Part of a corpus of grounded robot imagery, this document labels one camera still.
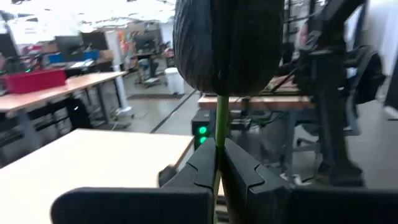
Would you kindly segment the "small wooden table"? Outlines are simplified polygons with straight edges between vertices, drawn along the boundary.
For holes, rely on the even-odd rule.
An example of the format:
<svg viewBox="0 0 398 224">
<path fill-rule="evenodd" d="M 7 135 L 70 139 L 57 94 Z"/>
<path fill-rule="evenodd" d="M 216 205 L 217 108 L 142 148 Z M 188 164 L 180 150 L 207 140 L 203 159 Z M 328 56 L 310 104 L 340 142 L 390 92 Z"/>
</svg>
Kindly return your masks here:
<svg viewBox="0 0 398 224">
<path fill-rule="evenodd" d="M 231 97 L 228 100 L 228 106 L 231 110 L 242 109 L 242 101 L 244 98 Z M 198 101 L 201 109 L 215 110 L 217 106 L 216 96 L 202 96 Z M 292 157 L 294 151 L 294 128 L 297 122 L 297 114 L 299 111 L 312 109 L 309 98 L 302 96 L 255 96 L 250 100 L 250 109 L 266 110 L 266 111 L 285 111 L 287 113 L 287 127 L 285 148 L 287 155 L 285 156 L 285 173 L 292 174 Z"/>
</svg>

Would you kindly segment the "white trash bin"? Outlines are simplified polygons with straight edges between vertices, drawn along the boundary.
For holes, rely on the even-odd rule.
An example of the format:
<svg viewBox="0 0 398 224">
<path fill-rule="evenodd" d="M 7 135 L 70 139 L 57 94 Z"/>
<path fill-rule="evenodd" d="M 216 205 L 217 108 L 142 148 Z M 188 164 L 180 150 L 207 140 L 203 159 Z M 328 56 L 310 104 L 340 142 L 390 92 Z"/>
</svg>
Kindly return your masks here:
<svg viewBox="0 0 398 224">
<path fill-rule="evenodd" d="M 178 69 L 175 67 L 170 67 L 166 68 L 164 72 L 169 93 L 171 95 L 184 95 L 185 80 L 179 74 Z"/>
</svg>

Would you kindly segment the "white pillar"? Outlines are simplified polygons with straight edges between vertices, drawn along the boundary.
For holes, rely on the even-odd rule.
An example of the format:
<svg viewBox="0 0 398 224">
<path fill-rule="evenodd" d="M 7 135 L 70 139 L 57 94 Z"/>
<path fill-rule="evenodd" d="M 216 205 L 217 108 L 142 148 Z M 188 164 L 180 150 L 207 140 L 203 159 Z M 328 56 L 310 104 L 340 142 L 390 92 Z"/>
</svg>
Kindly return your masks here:
<svg viewBox="0 0 398 224">
<path fill-rule="evenodd" d="M 113 70 L 121 72 L 121 65 L 124 65 L 123 52 L 119 43 L 118 33 L 116 31 L 106 31 L 104 33 L 108 49 L 113 53 Z M 126 91 L 124 88 L 123 75 L 115 78 L 116 91 L 119 101 L 119 114 L 131 114 L 131 107 L 128 105 Z"/>
</svg>

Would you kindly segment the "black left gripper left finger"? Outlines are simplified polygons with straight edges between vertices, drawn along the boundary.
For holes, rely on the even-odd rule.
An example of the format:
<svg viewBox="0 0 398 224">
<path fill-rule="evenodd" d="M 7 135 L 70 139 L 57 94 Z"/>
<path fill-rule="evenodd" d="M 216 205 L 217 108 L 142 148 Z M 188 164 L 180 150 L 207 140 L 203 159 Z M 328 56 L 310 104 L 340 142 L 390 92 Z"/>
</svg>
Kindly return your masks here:
<svg viewBox="0 0 398 224">
<path fill-rule="evenodd" d="M 53 224 L 213 224 L 216 144 L 208 138 L 160 188 L 81 187 L 52 204 Z"/>
</svg>

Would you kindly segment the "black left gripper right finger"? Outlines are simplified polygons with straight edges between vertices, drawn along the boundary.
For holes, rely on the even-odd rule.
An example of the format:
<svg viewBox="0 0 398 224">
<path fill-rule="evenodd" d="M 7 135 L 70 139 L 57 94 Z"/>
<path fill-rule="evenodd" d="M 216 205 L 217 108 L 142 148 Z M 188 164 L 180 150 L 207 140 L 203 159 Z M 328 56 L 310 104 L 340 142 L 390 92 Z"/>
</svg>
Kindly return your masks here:
<svg viewBox="0 0 398 224">
<path fill-rule="evenodd" d="M 398 224 L 398 191 L 292 185 L 230 139 L 223 166 L 232 224 Z"/>
</svg>

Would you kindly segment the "long wooden workbench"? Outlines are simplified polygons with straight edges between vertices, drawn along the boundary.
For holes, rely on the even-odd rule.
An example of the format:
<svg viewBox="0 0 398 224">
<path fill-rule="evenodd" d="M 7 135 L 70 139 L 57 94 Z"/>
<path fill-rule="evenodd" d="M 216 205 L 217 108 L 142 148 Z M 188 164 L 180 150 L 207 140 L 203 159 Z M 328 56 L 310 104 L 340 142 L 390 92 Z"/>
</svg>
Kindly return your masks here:
<svg viewBox="0 0 398 224">
<path fill-rule="evenodd" d="M 106 111 L 101 84 L 109 80 L 115 80 L 115 78 L 118 76 L 124 76 L 126 74 L 126 71 L 89 73 L 79 77 L 69 78 L 64 86 L 35 91 L 22 95 L 9 94 L 6 96 L 0 96 L 0 112 L 15 112 L 17 116 L 17 123 L 22 128 L 23 136 L 27 139 L 28 143 L 33 149 L 38 149 L 42 147 L 41 139 L 37 134 L 31 119 L 29 118 L 26 108 L 54 99 L 56 97 L 68 95 L 77 90 L 94 86 L 99 96 L 100 107 L 105 119 L 105 123 L 109 124 L 109 114 Z"/>
</svg>

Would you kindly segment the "black tulip with green leaf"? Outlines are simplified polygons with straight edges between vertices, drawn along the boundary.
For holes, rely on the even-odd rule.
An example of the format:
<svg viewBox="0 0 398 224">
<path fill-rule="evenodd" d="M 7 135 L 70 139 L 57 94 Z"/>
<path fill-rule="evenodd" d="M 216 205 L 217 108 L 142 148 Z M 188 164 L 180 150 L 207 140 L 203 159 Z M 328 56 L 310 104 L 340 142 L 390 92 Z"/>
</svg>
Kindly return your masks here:
<svg viewBox="0 0 398 224">
<path fill-rule="evenodd" d="M 284 0 L 177 0 L 175 64 L 194 89 L 217 95 L 214 214 L 229 139 L 232 96 L 252 96 L 275 75 L 282 55 Z"/>
</svg>

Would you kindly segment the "black computer with green lights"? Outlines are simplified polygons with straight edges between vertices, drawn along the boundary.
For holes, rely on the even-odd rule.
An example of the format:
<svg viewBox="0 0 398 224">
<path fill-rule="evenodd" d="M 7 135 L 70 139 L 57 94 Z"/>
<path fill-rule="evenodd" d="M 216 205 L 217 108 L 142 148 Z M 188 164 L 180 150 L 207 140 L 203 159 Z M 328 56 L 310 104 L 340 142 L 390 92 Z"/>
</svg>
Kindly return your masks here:
<svg viewBox="0 0 398 224">
<path fill-rule="evenodd" d="M 191 120 L 194 150 L 197 150 L 209 137 L 214 136 L 215 110 L 199 109 Z"/>
</svg>

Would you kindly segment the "black bag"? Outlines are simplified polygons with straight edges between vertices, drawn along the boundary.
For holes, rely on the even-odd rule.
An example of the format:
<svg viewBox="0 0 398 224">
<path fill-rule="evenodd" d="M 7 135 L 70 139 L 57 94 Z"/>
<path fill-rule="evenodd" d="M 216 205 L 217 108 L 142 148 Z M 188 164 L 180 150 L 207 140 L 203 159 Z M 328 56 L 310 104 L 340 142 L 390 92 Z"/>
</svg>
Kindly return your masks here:
<svg viewBox="0 0 398 224">
<path fill-rule="evenodd" d="M 80 99 L 69 97 L 65 100 L 65 103 L 72 130 L 93 128 L 86 106 Z"/>
</svg>

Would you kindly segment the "black monitor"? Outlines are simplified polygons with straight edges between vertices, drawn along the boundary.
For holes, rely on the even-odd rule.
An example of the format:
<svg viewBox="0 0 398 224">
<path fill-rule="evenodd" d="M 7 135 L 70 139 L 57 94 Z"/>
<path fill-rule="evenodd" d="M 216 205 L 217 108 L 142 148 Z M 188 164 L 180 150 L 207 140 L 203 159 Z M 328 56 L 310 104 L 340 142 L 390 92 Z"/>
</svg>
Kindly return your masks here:
<svg viewBox="0 0 398 224">
<path fill-rule="evenodd" d="M 94 50 L 107 50 L 108 44 L 104 32 L 81 33 L 85 47 L 91 47 Z"/>
<path fill-rule="evenodd" d="M 55 42 L 65 62 L 77 62 L 83 60 L 83 39 L 80 35 L 55 36 Z"/>
</svg>

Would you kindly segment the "long red plastic bin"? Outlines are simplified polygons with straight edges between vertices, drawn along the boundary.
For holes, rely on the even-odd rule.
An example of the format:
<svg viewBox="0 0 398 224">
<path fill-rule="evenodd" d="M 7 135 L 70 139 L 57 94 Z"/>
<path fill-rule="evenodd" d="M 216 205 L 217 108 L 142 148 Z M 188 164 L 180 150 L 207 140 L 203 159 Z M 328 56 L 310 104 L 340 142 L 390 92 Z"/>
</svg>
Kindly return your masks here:
<svg viewBox="0 0 398 224">
<path fill-rule="evenodd" d="M 6 90 L 11 94 L 26 94 L 66 85 L 63 69 L 36 70 L 6 75 Z"/>
</svg>

